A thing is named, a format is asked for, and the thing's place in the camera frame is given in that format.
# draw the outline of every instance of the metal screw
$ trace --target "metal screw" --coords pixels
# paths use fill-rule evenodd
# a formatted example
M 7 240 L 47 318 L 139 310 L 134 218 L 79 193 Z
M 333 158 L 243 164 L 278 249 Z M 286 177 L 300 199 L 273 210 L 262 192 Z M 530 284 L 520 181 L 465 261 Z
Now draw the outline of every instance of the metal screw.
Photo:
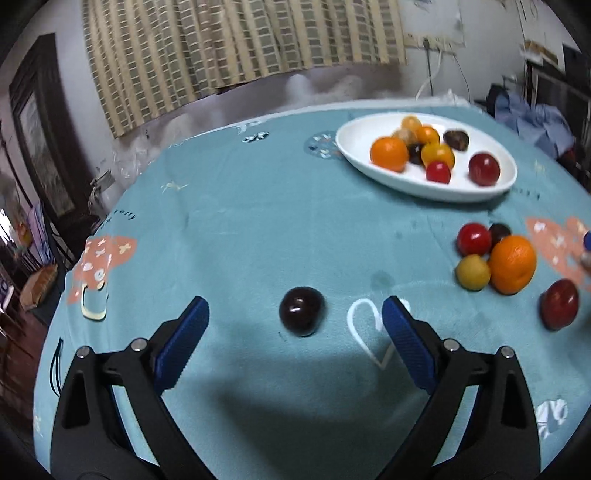
M 501 355 L 505 358 L 513 358 L 515 351 L 510 346 L 501 347 Z
M 147 346 L 148 341 L 145 338 L 136 338 L 133 342 L 131 342 L 131 349 L 134 352 L 141 352 Z
M 76 356 L 78 358 L 84 358 L 90 353 L 90 347 L 81 346 L 78 350 L 76 350 Z
M 449 350 L 450 352 L 457 352 L 460 349 L 460 344 L 457 340 L 448 338 L 447 340 L 443 341 L 443 347 L 445 350 Z

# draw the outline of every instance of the yellow fruit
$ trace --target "yellow fruit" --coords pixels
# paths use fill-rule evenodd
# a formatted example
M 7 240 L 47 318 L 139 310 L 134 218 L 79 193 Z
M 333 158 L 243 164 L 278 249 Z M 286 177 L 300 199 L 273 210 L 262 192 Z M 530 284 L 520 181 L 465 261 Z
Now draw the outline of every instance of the yellow fruit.
M 490 282 L 491 269 L 480 255 L 468 255 L 458 263 L 456 278 L 466 290 L 479 291 Z
M 453 154 L 453 150 L 445 143 L 427 144 L 421 150 L 421 160 L 427 168 L 434 161 L 442 161 L 448 166 L 450 170 L 456 165 L 456 156 Z
M 416 132 L 422 126 L 423 125 L 421 121 L 417 117 L 415 117 L 414 115 L 409 115 L 404 117 L 404 119 L 402 120 L 402 125 L 400 127 L 406 128 L 411 132 Z
M 423 145 L 439 143 L 440 141 L 439 133 L 431 125 L 423 125 L 417 128 L 415 133 L 417 134 L 418 141 Z
M 417 143 L 418 139 L 415 133 L 408 128 L 401 128 L 400 130 L 396 130 L 392 136 L 394 138 L 399 138 L 402 140 L 406 146 L 412 145 L 413 143 Z

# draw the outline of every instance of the orange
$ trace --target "orange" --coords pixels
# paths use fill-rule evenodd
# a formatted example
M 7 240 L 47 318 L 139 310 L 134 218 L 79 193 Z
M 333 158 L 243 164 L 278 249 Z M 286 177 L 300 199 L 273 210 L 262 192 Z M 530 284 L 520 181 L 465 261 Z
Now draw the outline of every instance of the orange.
M 406 128 L 407 130 L 410 130 L 411 132 L 416 132 L 422 126 L 423 126 L 423 124 L 421 123 L 421 121 L 417 117 L 415 117 L 414 115 L 409 115 L 409 116 L 404 117 L 400 128 Z
M 399 138 L 381 137 L 371 146 L 369 157 L 374 165 L 400 173 L 408 163 L 409 154 Z
M 421 142 L 423 145 L 428 143 L 439 143 L 441 141 L 437 130 L 435 130 L 431 125 L 423 125 L 422 127 L 417 128 L 415 133 L 417 134 L 419 142 Z
M 434 161 L 442 161 L 450 170 L 453 169 L 456 164 L 456 156 L 453 154 L 453 150 L 445 143 L 429 143 L 425 145 L 421 150 L 421 160 L 423 161 L 425 168 Z
M 537 256 L 530 241 L 509 235 L 495 245 L 488 260 L 491 283 L 504 295 L 523 290 L 534 276 Z

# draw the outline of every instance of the wooden floor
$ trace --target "wooden floor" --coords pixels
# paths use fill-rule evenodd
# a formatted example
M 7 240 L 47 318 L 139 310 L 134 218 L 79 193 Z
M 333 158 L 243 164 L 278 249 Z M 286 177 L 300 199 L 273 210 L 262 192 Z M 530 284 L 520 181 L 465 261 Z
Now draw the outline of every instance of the wooden floor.
M 18 300 L 12 302 L 8 311 L 15 321 L 4 317 L 1 325 L 11 340 L 0 371 L 0 408 L 23 441 L 32 447 L 33 389 L 47 327 L 23 311 Z

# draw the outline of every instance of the round table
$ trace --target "round table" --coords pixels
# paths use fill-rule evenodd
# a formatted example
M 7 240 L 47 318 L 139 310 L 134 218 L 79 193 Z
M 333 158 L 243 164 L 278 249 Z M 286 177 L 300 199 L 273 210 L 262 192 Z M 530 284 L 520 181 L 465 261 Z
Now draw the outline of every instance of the round table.
M 516 350 L 546 466 L 591 398 L 588 279 L 565 250 L 591 225 L 588 194 L 555 161 L 476 108 L 403 110 L 493 136 L 517 161 L 515 186 L 486 204 L 450 205 L 366 178 L 338 153 L 335 132 L 391 109 L 292 112 L 165 150 L 67 276 L 35 386 L 39 461 L 49 468 L 58 402 L 49 376 L 59 338 L 65 378 L 81 345 L 123 349 L 202 296 L 209 327 L 163 399 L 209 469 L 220 480 L 374 479 L 428 398 L 374 318 L 372 306 L 380 310 L 397 295 L 441 338 L 472 351 Z M 534 241 L 538 267 L 525 290 L 505 297 L 490 287 L 470 293 L 457 285 L 454 241 L 468 222 L 502 222 Z M 572 326 L 551 333 L 537 302 L 565 270 L 580 285 L 581 308 Z M 278 318 L 281 299 L 296 286 L 312 286 L 326 299 L 327 316 L 309 338 L 291 335 Z M 89 320 L 93 315 L 104 319 Z M 475 388 L 467 390 L 439 460 L 454 454 Z M 134 449 L 154 461 L 121 390 L 116 397 Z

